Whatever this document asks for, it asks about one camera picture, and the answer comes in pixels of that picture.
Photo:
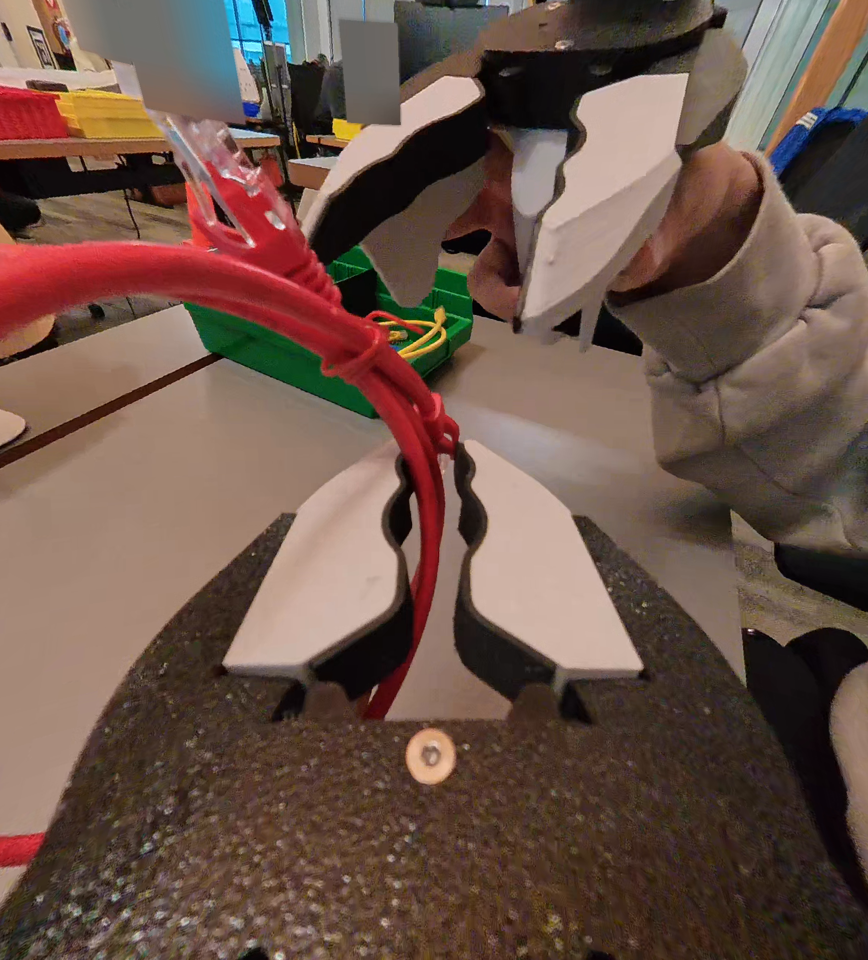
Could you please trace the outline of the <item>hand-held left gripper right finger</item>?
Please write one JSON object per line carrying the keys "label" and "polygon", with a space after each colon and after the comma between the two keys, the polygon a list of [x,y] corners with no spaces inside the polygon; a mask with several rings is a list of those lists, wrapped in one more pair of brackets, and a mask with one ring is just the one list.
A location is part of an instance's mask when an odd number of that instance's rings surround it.
{"label": "hand-held left gripper right finger", "polygon": [[464,541],[454,642],[464,667],[513,703],[541,685],[638,678],[644,664],[571,511],[482,443],[457,447]]}

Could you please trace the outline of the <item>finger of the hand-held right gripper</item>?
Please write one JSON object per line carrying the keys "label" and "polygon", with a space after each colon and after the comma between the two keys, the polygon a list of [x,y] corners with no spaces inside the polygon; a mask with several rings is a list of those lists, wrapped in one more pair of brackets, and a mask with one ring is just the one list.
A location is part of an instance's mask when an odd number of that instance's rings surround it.
{"label": "finger of the hand-held right gripper", "polygon": [[554,342],[555,328],[582,313],[587,349],[605,294],[656,231],[678,180],[688,77],[640,75],[585,93],[572,150],[563,131],[512,133],[516,333]]}
{"label": "finger of the hand-held right gripper", "polygon": [[419,306],[448,229],[484,186],[488,146],[481,85],[435,80],[400,124],[366,126],[342,150],[302,221],[309,246],[324,265],[359,247],[399,306]]}

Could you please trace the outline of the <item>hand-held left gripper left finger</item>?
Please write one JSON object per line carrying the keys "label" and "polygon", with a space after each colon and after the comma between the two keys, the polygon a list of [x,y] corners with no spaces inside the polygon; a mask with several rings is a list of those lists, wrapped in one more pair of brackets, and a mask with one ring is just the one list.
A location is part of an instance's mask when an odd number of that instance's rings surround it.
{"label": "hand-held left gripper left finger", "polygon": [[413,491],[390,441],[313,493],[294,516],[224,669],[305,687],[333,683],[361,698],[402,666],[414,630],[403,551]]}

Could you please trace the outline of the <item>green plastic bin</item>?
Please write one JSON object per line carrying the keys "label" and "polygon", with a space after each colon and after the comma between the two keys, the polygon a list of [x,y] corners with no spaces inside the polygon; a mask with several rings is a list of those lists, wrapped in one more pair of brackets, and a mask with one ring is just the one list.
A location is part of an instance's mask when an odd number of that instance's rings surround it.
{"label": "green plastic bin", "polygon": [[[431,350],[410,361],[425,380],[470,340],[473,300],[466,275],[461,272],[439,268],[431,292],[419,306],[408,308],[394,300],[358,246],[330,264],[328,271],[341,290],[344,309],[354,315],[367,317],[380,311],[422,328],[435,320],[438,309],[444,310],[444,339],[432,340]],[[212,354],[361,416],[378,418],[374,407],[359,390],[341,378],[325,376],[320,357],[303,346],[246,319],[212,308],[193,303],[186,303],[185,308],[203,346]]]}

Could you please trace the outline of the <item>person's right forearm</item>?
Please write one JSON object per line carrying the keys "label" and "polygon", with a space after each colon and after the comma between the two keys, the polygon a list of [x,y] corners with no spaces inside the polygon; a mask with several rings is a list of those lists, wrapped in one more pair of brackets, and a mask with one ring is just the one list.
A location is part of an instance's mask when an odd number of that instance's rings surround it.
{"label": "person's right forearm", "polygon": [[768,162],[714,277],[610,312],[643,343],[656,460],[779,545],[868,557],[868,268]]}

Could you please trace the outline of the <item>person's right hand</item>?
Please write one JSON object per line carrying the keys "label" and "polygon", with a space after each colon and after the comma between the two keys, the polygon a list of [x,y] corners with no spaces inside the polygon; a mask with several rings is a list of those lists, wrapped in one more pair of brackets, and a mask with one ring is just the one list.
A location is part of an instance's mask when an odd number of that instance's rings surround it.
{"label": "person's right hand", "polygon": [[[520,270],[514,243],[512,151],[492,134],[485,184],[447,228],[446,241],[484,231],[491,239],[468,272],[468,289],[490,314],[514,318]],[[757,164],[723,142],[697,151],[681,168],[655,233],[611,282],[608,299],[631,304],[713,278],[743,246],[763,183]]]}

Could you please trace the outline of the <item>orange traffic cone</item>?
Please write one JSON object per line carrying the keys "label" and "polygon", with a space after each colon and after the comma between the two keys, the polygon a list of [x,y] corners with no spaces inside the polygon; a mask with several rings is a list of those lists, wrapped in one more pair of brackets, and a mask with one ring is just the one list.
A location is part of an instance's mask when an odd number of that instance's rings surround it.
{"label": "orange traffic cone", "polygon": [[200,195],[189,182],[185,184],[185,190],[187,197],[188,219],[191,230],[190,244],[199,249],[215,250],[216,244],[211,239],[209,231],[206,232],[204,230],[204,220],[200,210]]}

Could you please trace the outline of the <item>dark cloth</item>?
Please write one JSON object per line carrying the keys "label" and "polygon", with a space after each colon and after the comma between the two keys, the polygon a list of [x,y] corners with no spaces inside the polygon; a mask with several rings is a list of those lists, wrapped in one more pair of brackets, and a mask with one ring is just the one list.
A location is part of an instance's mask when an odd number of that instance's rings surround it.
{"label": "dark cloth", "polygon": [[833,749],[830,713],[843,679],[868,663],[868,647],[837,628],[810,630],[780,644],[741,631],[747,687],[800,785],[827,855],[868,910],[868,883],[847,825],[847,790]]}

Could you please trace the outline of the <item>small yellow storage crate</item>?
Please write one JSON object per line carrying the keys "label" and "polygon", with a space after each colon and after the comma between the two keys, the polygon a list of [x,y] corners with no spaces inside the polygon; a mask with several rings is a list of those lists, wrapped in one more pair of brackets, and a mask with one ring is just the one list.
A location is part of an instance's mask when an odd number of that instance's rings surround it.
{"label": "small yellow storage crate", "polygon": [[83,89],[56,94],[58,111],[72,138],[161,138],[141,99],[123,93]]}

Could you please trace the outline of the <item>red plastic bin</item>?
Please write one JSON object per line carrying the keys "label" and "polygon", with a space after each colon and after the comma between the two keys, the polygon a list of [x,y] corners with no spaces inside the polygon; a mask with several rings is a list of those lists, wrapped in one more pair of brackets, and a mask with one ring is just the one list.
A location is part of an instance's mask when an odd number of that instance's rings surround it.
{"label": "red plastic bin", "polygon": [[0,86],[0,141],[69,136],[55,93]]}

